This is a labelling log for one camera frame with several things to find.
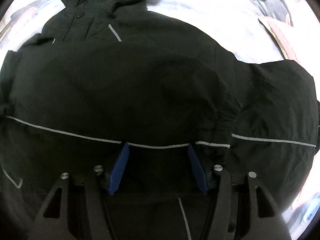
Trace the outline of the pink patterned pillow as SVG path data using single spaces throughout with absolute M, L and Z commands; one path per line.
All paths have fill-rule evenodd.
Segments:
M 259 22 L 273 36 L 285 59 L 300 63 L 298 37 L 294 27 L 268 16 L 259 16 Z

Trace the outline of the grey floral bed quilt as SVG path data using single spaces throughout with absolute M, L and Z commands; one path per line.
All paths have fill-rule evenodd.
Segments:
M 14 0 L 1 20 L 1 57 L 41 32 L 63 8 L 60 0 Z M 147 0 L 147 8 L 199 28 L 240 61 L 283 59 L 252 0 Z

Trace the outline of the black hooded jacket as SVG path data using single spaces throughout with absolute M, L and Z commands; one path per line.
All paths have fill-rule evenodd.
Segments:
M 207 239 L 216 182 L 199 189 L 189 146 L 206 172 L 255 172 L 282 215 L 319 149 L 302 66 L 238 61 L 147 0 L 61 1 L 1 67 L 1 239 L 29 239 L 61 174 L 111 172 L 124 144 L 111 239 Z

